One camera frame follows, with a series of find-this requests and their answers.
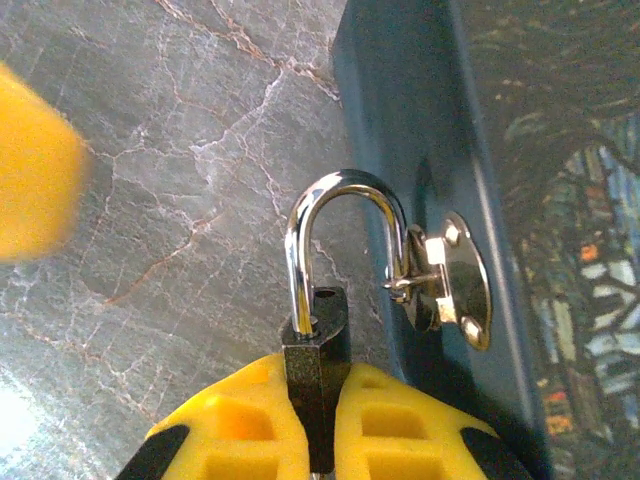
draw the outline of black padlock body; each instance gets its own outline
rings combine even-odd
[[[351,368],[347,296],[340,287],[314,289],[316,335],[302,338],[291,322],[282,330],[289,400],[309,441],[314,473],[334,469],[333,437],[340,390]]]

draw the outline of gray marble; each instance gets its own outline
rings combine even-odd
[[[279,350],[296,195],[351,160],[329,49],[344,0],[3,0],[0,60],[90,144],[75,236],[0,267],[0,478],[115,475],[188,397]],[[355,200],[318,284],[386,366]]]

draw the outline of metal loop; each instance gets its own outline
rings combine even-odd
[[[351,194],[372,200],[383,214],[387,281],[402,278],[408,271],[404,251],[404,211],[391,189],[375,175],[360,170],[340,170],[321,178],[307,188],[294,204],[285,236],[293,329],[301,335],[314,334],[311,320],[313,275],[309,253],[313,222],[329,200]]]

